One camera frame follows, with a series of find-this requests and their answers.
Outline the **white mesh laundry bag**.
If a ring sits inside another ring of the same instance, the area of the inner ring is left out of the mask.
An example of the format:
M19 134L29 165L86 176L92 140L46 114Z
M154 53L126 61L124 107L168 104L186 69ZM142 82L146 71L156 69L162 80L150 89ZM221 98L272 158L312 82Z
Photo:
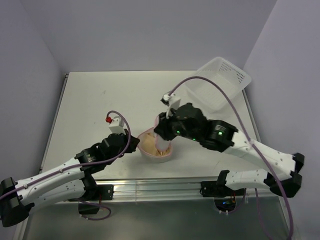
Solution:
M138 139L138 149L142 156L146 157L151 163L164 163L170 160L173 154L173 146L171 141L162 139L154 128L159 124L159 117L154 121L154 126L142 132Z

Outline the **beige bra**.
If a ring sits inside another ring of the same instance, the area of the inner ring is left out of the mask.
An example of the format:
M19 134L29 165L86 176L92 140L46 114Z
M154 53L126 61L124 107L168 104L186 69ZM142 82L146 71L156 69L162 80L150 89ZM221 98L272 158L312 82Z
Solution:
M158 150L156 148L156 138L152 132L146 132L141 136L140 148L142 152L150 157L164 158L172 154L172 147L166 150Z

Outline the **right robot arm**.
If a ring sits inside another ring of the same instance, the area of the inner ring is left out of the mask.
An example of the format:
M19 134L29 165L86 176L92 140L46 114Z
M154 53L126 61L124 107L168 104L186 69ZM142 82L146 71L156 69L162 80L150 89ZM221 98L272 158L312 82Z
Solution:
M154 133L159 138L156 148L164 142L183 137L198 142L203 148L232 155L253 165L257 170L222 170L217 180L201 183L204 197L224 198L242 195L245 189L269 189L277 196L292 198L302 186L300 170L305 157L301 153L286 154L256 140L248 140L235 126L223 121L208 119L191 103L170 113L162 112L155 120Z

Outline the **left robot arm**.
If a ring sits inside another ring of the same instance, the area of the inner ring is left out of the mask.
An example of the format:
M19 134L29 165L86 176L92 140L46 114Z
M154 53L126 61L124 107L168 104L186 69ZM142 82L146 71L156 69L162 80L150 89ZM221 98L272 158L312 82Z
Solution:
M41 207L61 201L87 201L96 197L93 174L111 165L124 154L136 151L139 139L129 134L110 134L102 142L82 150L67 162L41 174L0 183L0 220L12 227Z

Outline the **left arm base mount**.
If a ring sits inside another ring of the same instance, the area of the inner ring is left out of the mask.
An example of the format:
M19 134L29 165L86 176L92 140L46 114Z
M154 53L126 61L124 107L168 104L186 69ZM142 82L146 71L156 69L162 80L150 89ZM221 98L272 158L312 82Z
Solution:
M92 220L98 219L92 216L97 215L100 210L107 210L106 217L111 215L111 209L103 205L103 201L111 201L114 195L113 184L97 185L94 190L90 190L78 202L78 213L83 218Z

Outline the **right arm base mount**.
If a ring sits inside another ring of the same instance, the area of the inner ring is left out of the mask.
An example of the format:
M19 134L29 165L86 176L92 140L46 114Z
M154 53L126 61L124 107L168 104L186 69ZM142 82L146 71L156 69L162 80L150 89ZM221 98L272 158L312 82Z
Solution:
M217 185L216 181L202 181L199 193L204 198L214 198L214 205L219 212L228 213L236 208L235 192L222 185Z

